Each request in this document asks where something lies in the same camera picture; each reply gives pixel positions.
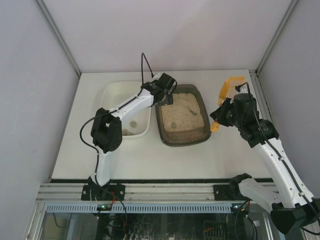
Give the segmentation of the orange litter scoop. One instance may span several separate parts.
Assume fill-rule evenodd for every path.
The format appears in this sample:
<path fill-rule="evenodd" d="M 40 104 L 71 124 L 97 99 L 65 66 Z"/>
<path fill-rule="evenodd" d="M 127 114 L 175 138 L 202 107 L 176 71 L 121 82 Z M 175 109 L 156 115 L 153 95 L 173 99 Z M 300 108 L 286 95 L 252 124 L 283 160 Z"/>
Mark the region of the orange litter scoop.
<path fill-rule="evenodd" d="M 237 94 L 237 86 L 240 86 L 245 83 L 245 77 L 244 76 L 233 76 L 229 77 L 225 80 L 224 84 L 222 85 L 222 88 L 219 92 L 218 95 L 218 108 L 222 105 L 224 100 L 226 98 L 229 99 L 234 99 L 234 97 Z M 215 122 L 213 121 L 211 126 L 210 126 L 210 131 L 211 132 L 217 132 L 219 130 L 220 125 L 223 126 L 229 126 L 228 121 L 227 121 L 227 114 L 226 114 L 226 122 Z"/>

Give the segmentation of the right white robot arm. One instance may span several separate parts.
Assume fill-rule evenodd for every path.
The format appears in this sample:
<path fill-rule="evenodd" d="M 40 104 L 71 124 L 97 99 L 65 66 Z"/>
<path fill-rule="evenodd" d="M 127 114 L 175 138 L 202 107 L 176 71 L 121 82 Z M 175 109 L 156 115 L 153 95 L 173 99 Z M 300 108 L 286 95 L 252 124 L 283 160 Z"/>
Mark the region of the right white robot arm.
<path fill-rule="evenodd" d="M 239 93 L 219 97 L 218 109 L 210 117 L 212 132 L 219 126 L 237 128 L 241 138 L 261 158 L 277 188 L 277 192 L 272 192 L 251 175 L 242 173 L 230 179 L 232 197 L 243 197 L 259 204 L 284 235 L 295 229 L 318 235 L 306 227 L 319 223 L 320 200 L 298 176 L 272 122 L 259 117 L 253 95 Z"/>

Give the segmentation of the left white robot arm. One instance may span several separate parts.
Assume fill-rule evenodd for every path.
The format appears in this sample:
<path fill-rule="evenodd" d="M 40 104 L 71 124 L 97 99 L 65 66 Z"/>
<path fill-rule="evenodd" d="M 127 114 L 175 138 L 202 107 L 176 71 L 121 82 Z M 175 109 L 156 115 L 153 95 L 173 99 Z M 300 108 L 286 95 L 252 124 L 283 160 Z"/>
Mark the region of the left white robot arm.
<path fill-rule="evenodd" d="M 111 180 L 111 154 L 122 143 L 124 125 L 146 108 L 172 104 L 176 87 L 177 81 L 172 76 L 157 73 L 125 102 L 108 110 L 102 107 L 97 110 L 90 132 L 97 149 L 96 166 L 88 183 L 93 189 L 99 190 Z"/>

